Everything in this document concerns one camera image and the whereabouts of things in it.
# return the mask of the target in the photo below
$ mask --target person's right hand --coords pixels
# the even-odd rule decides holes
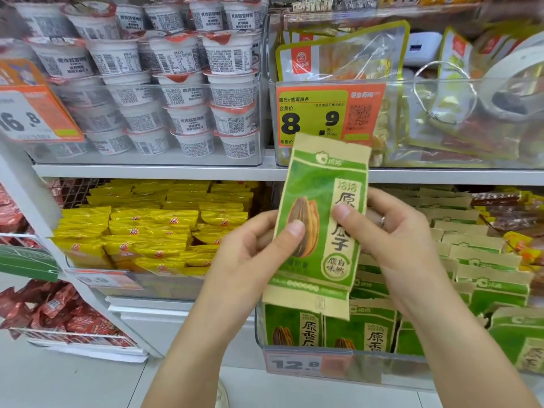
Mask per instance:
[[[349,205],[335,205],[331,216],[378,262],[398,309],[413,321],[429,306],[457,300],[425,216],[374,188],[368,189],[368,205],[383,214],[382,229]]]

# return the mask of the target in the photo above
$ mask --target hand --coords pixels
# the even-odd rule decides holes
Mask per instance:
[[[277,268],[303,239],[304,224],[295,220],[272,240],[276,218],[277,211],[261,213],[223,237],[185,322],[200,328],[206,324],[205,330],[224,347],[243,326]]]
[[[368,204],[383,214],[383,229],[349,205],[334,206],[331,216],[378,262],[398,309],[413,321],[429,306],[457,300],[425,216],[374,188],[368,189]]]

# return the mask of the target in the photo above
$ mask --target white shoe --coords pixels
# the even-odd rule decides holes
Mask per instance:
[[[215,398],[215,408],[228,408],[227,390],[221,382],[221,379],[217,384],[217,397]]]

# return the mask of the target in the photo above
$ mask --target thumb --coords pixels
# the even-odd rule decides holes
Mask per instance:
[[[267,247],[253,257],[250,261],[251,266],[258,272],[259,280],[263,285],[268,283],[277,268],[295,252],[305,232],[304,223],[294,220],[288,223]]]
[[[338,203],[331,209],[331,216],[374,258],[391,253],[388,249],[389,234],[350,205]]]

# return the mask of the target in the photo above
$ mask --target forearm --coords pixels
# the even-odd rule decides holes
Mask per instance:
[[[455,293],[413,316],[444,408],[540,407],[497,343]]]
[[[225,345],[189,315],[141,408],[213,408]]]

